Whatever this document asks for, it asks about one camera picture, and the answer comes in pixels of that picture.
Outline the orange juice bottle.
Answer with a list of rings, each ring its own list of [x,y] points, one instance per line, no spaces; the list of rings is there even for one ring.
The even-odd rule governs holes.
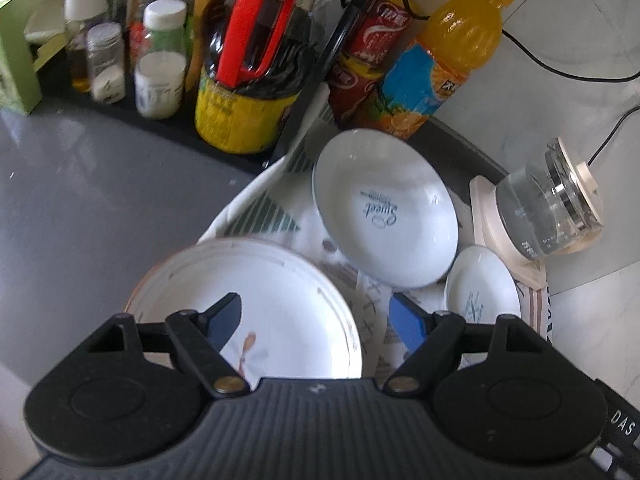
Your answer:
[[[420,29],[352,116],[355,128],[407,140],[494,55],[514,0],[449,0]]]

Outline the red cola can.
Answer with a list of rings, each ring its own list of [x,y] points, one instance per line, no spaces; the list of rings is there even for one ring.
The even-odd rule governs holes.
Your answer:
[[[411,22],[402,0],[368,0],[347,35],[343,52],[380,66]]]
[[[337,125],[348,123],[383,75],[382,70],[359,58],[344,53],[337,57],[326,77],[330,88],[329,106]]]

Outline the cream kettle base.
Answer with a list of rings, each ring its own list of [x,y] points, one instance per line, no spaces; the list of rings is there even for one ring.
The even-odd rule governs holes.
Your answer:
[[[501,220],[496,186],[482,176],[470,182],[474,243],[495,252],[511,275],[533,290],[547,287],[546,268],[542,261],[526,259],[511,242]]]

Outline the white-cap pill bottle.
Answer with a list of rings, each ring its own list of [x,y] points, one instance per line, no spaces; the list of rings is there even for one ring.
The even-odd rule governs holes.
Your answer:
[[[148,119],[166,119],[181,104],[186,76],[184,23],[186,3],[155,0],[143,12],[143,36],[134,66],[138,113]]]

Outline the white sweet plate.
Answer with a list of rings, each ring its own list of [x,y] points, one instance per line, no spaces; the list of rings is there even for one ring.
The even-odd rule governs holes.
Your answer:
[[[394,136],[372,129],[334,136],[314,164],[312,194],[330,239],[370,278],[421,288],[454,261],[459,228],[447,188]]]

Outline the green tissue box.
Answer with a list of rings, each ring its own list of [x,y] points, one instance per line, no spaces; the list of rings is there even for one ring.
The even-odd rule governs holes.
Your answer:
[[[44,18],[34,44],[25,36],[33,15]],[[63,0],[2,0],[1,107],[29,115],[42,99],[38,70],[65,44]]]

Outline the large soy sauce jug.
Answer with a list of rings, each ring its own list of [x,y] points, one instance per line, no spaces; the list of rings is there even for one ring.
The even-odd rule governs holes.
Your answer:
[[[281,122],[314,65],[314,21],[297,0],[231,0],[210,34],[194,124],[219,151],[251,155]]]

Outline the patterned white table mat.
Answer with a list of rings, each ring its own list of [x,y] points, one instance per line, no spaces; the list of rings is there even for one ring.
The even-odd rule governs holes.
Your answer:
[[[250,182],[224,207],[205,237],[250,236],[269,240],[318,266],[352,309],[361,340],[363,373],[377,382],[385,382],[409,356],[390,322],[390,298],[402,292],[428,312],[447,310],[444,291],[454,261],[437,282],[421,288],[399,289],[370,278],[340,252],[326,232],[312,194],[314,164],[322,148],[338,134],[325,124],[310,128],[290,154]],[[451,188],[447,191],[459,228],[455,259],[465,247],[476,244],[471,208]],[[549,311],[547,294],[514,282],[521,316],[535,330],[542,330],[542,319]]]

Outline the small glass spice jar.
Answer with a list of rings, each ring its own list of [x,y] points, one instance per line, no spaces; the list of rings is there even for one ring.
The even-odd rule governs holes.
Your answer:
[[[126,96],[122,28],[114,22],[93,26],[88,31],[86,44],[92,98],[104,104],[122,100]]]

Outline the large white floral plate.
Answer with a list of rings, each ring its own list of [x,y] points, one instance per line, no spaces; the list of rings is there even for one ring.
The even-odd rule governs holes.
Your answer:
[[[202,312],[228,292],[242,301],[221,355],[251,386],[262,378],[342,379],[362,374],[352,312],[313,264],[254,238],[214,238],[145,275],[126,310],[142,323],[182,309]]]

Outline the small white bakery plate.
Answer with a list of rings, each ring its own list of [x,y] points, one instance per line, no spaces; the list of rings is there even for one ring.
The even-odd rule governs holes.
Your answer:
[[[499,315],[521,316],[514,279],[489,248],[465,247],[446,279],[445,307],[472,324],[494,324]]]

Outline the glass electric kettle cream lid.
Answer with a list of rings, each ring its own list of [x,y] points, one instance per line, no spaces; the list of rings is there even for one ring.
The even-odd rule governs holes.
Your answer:
[[[596,179],[560,138],[548,143],[542,162],[526,162],[500,181],[496,197],[506,235],[530,261],[580,252],[605,226]]]

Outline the white oil spray bottle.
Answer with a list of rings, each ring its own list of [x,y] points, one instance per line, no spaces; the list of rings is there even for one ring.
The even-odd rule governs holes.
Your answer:
[[[107,0],[64,0],[66,56],[72,88],[78,93],[90,91],[87,64],[87,32],[105,20]]]

